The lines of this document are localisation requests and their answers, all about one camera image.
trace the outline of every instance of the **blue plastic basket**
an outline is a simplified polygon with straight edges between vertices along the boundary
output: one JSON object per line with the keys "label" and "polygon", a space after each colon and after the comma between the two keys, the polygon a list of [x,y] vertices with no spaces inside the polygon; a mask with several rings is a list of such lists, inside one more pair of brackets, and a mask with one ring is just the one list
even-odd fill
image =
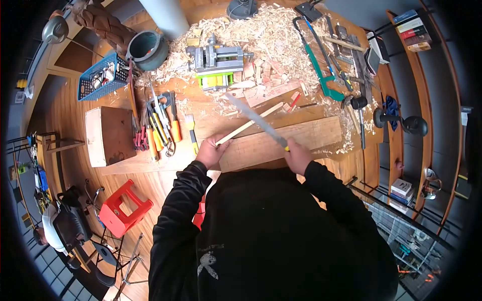
{"label": "blue plastic basket", "polygon": [[[93,90],[91,86],[91,76],[102,71],[102,69],[107,67],[111,62],[114,62],[115,66],[114,79],[99,89]],[[127,62],[121,59],[117,53],[113,53],[90,67],[87,71],[82,73],[79,78],[79,88],[77,89],[78,100],[97,100],[97,98],[105,96],[118,88],[127,85],[127,78],[129,75],[127,72],[122,71],[122,68],[125,66],[128,66]]]}

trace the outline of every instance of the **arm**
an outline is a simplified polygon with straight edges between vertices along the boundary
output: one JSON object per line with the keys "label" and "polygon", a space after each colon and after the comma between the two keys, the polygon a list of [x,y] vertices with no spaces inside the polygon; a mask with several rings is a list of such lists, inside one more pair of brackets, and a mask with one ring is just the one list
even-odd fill
{"label": "arm", "polygon": [[339,224],[355,234],[365,234],[367,228],[378,234],[372,213],[326,166],[311,161],[305,170],[305,178],[303,186],[326,203],[327,211]]}
{"label": "arm", "polygon": [[206,175],[207,170],[219,162],[231,143],[216,146],[215,142],[223,136],[214,135],[204,140],[196,160],[176,174],[173,189],[152,230],[150,300],[179,300],[188,288],[197,285],[195,238],[199,229],[192,223],[192,218],[212,181]]}
{"label": "arm", "polygon": [[288,146],[290,151],[285,154],[288,166],[306,178],[303,186],[318,200],[326,203],[327,211],[339,224],[356,235],[366,234],[367,229],[368,233],[378,235],[371,212],[341,180],[329,172],[326,166],[313,161],[310,151],[297,144],[293,138],[288,138]]}

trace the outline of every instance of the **lamp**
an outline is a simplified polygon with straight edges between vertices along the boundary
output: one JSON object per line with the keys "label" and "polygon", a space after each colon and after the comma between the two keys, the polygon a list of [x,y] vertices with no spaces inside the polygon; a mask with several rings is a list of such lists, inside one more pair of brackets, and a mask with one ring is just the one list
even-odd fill
{"label": "lamp", "polygon": [[422,137],[428,134],[428,124],[425,119],[420,116],[410,116],[403,119],[400,116],[387,115],[380,108],[375,109],[373,112],[373,122],[375,126],[382,129],[387,121],[399,121],[405,133]]}
{"label": "lamp", "polygon": [[68,24],[67,21],[64,19],[62,16],[55,16],[52,17],[47,24],[43,27],[42,31],[42,40],[48,44],[54,45],[54,44],[59,44],[65,41],[65,39],[70,40],[71,42],[76,43],[77,45],[87,49],[88,51],[97,54],[98,56],[104,58],[97,52],[85,47],[84,45],[81,45],[77,43],[76,41],[72,40],[68,36]]}

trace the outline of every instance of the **hand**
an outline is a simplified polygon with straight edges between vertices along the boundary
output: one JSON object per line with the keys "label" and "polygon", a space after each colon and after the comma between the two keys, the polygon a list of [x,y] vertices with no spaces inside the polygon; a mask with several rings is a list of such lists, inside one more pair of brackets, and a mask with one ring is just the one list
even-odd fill
{"label": "hand", "polygon": [[291,171],[299,175],[305,176],[306,167],[313,160],[311,152],[304,146],[296,143],[293,137],[287,139],[289,152],[285,152],[284,158],[288,163]]}
{"label": "hand", "polygon": [[218,146],[216,146],[216,142],[226,137],[227,134],[229,134],[229,132],[214,134],[211,137],[206,138],[199,147],[196,160],[204,164],[207,169],[210,169],[214,164],[218,163],[224,154],[224,151],[233,140],[229,139]]}

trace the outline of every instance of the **wire mesh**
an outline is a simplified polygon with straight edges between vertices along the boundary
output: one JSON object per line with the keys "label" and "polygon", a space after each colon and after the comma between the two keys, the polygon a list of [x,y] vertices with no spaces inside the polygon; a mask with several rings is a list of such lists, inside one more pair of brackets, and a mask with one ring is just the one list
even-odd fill
{"label": "wire mesh", "polygon": [[453,247],[423,225],[361,189],[348,185],[372,213],[399,269],[399,281],[418,300],[426,298],[439,282],[443,263]]}

